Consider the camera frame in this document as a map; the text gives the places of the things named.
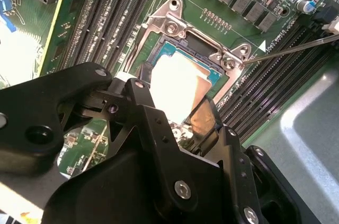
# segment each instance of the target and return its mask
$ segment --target metal screwdriver shaft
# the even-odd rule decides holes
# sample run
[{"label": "metal screwdriver shaft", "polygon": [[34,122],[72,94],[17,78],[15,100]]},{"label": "metal screwdriver shaft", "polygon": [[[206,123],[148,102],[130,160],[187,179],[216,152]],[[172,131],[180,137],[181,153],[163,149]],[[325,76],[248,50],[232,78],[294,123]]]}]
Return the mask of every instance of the metal screwdriver shaft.
[{"label": "metal screwdriver shaft", "polygon": [[254,59],[248,60],[248,61],[243,61],[243,64],[249,65],[249,64],[253,64],[255,62],[268,60],[268,59],[271,59],[271,58],[274,58],[274,57],[288,55],[290,53],[294,53],[294,52],[302,51],[302,50],[305,50],[305,49],[308,49],[308,48],[320,46],[320,45],[330,43],[330,42],[336,41],[336,40],[339,40],[339,34],[332,35],[332,36],[329,36],[329,37],[325,37],[325,38],[322,38],[322,39],[319,39],[319,40],[311,41],[311,42],[308,42],[308,43],[305,43],[305,44],[301,44],[301,45],[293,47],[293,48],[288,48],[288,49],[273,53],[269,56],[264,56],[264,57],[254,58]]}]

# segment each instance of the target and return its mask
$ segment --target electrolytic capacitor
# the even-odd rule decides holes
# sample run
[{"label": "electrolytic capacitor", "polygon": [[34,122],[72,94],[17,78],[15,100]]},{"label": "electrolytic capacitor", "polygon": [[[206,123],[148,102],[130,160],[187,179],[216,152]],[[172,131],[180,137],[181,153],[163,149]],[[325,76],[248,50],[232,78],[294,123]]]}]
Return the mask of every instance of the electrolytic capacitor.
[{"label": "electrolytic capacitor", "polygon": [[309,0],[297,0],[296,9],[304,14],[309,14],[314,11],[316,4]]}]

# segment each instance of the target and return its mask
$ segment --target white connector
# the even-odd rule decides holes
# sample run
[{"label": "white connector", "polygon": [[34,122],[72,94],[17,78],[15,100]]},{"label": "white connector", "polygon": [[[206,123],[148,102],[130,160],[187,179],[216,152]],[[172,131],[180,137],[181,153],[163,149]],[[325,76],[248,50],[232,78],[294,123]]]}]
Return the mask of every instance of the white connector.
[{"label": "white connector", "polygon": [[322,27],[326,32],[331,32],[333,34],[339,34],[339,16],[333,20],[330,24],[325,24]]}]

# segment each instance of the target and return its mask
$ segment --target motherboard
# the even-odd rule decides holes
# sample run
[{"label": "motherboard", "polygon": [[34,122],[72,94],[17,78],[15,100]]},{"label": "motherboard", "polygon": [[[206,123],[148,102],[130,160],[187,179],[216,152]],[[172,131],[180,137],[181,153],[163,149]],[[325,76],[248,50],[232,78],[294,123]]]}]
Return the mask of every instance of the motherboard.
[{"label": "motherboard", "polygon": [[[165,110],[185,148],[190,145],[189,113],[205,95],[244,142],[279,113],[338,48],[332,43],[242,66],[243,61],[335,33],[339,0],[2,0],[2,4],[6,33],[0,35],[0,59],[7,69],[0,70],[0,87],[93,61],[113,75],[125,72],[148,83],[157,108]],[[10,63],[26,61],[21,57],[24,49],[29,59],[21,63],[30,67],[30,76],[12,79]],[[168,89],[159,90],[161,84]],[[184,105],[176,107],[183,99]],[[107,133],[100,120],[68,133],[58,160],[62,173],[73,176],[102,161]]]}]

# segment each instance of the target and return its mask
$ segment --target hole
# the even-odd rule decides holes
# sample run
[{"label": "hole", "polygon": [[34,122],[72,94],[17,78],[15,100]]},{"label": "hole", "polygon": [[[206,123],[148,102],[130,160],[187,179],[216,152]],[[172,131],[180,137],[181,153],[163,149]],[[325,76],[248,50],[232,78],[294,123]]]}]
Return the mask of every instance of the hole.
[{"label": "hole", "polygon": [[46,145],[53,141],[53,132],[46,126],[32,126],[26,131],[29,142],[36,145]]},{"label": "hole", "polygon": [[163,141],[165,144],[167,144],[167,143],[168,143],[168,138],[163,137],[162,141]]},{"label": "hole", "polygon": [[119,107],[115,104],[112,104],[107,108],[107,111],[111,114],[116,113],[118,110],[119,110]]},{"label": "hole", "polygon": [[248,47],[242,47],[240,48],[240,53],[244,56],[248,53]]},{"label": "hole", "polygon": [[177,0],[172,0],[169,4],[169,9],[172,11],[176,11],[179,8],[179,2]]},{"label": "hole", "polygon": [[280,13],[281,16],[287,16],[290,13],[290,10],[288,8],[284,8],[282,12]]}]

